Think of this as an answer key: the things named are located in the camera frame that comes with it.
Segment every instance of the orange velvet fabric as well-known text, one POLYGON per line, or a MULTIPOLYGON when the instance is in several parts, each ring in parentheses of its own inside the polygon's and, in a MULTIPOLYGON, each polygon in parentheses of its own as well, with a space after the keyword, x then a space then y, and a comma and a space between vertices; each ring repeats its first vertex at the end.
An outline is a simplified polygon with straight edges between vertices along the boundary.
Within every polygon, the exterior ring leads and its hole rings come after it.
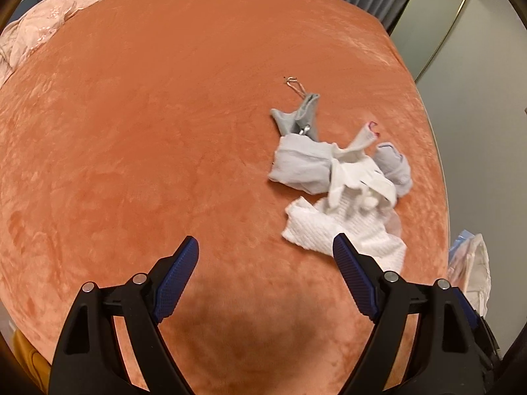
POLYGON ((330 257, 280 237, 300 195, 267 180, 269 110, 300 103, 285 76, 321 94, 322 141, 344 147, 375 120, 408 156, 402 274, 445 275, 436 148, 376 19, 341 0, 104 0, 0 90, 0 296, 46 359, 83 282, 124 283, 191 234, 200 260, 160 328, 194 391, 339 391, 372 326, 330 257))

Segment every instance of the wall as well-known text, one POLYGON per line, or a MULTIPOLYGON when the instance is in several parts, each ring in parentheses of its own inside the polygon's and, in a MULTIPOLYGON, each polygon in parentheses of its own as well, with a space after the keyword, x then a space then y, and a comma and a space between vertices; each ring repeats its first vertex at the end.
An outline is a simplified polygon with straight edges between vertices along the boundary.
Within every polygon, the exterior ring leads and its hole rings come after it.
POLYGON ((451 235, 483 234, 487 320, 508 349, 527 318, 527 31, 508 0, 468 0, 417 87, 443 161, 451 235))

